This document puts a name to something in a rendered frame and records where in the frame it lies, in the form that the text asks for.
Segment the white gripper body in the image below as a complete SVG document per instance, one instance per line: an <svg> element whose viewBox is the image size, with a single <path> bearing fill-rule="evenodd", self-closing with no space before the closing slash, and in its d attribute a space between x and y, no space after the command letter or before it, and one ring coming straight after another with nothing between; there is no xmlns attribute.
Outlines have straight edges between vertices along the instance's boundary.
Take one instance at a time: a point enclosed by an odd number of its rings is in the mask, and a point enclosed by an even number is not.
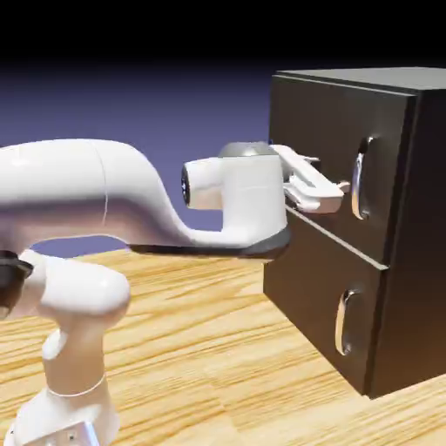
<svg viewBox="0 0 446 446"><path fill-rule="evenodd" d="M336 213L344 193L337 193L334 182L286 145L270 145L282 163L283 189L302 213Z"/></svg>

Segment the dark cabinet door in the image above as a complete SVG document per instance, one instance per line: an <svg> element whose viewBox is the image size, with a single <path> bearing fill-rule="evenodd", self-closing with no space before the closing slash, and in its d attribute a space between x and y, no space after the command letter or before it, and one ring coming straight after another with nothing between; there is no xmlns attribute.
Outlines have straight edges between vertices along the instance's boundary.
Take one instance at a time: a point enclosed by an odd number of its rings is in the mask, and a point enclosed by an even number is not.
<svg viewBox="0 0 446 446"><path fill-rule="evenodd" d="M274 305L361 394L368 392L368 358L376 302L387 267L289 211L287 250L264 269L263 289ZM362 291L361 346L342 356L335 349L335 317L342 292Z"/></svg>
<svg viewBox="0 0 446 446"><path fill-rule="evenodd" d="M311 220L373 260L389 261L389 230L399 169L407 151L416 96L276 76L269 138L315 157L334 183L358 179L336 213Z"/></svg>

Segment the dark brown wooden cabinet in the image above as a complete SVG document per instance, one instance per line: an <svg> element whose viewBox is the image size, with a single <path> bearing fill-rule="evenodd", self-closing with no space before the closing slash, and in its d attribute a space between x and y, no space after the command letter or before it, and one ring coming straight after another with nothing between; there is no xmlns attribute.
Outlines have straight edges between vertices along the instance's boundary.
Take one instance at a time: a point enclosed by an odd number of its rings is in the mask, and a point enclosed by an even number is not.
<svg viewBox="0 0 446 446"><path fill-rule="evenodd" d="M274 75L416 96L394 187L389 261L376 302L368 392L446 374L446 69L280 71Z"/></svg>

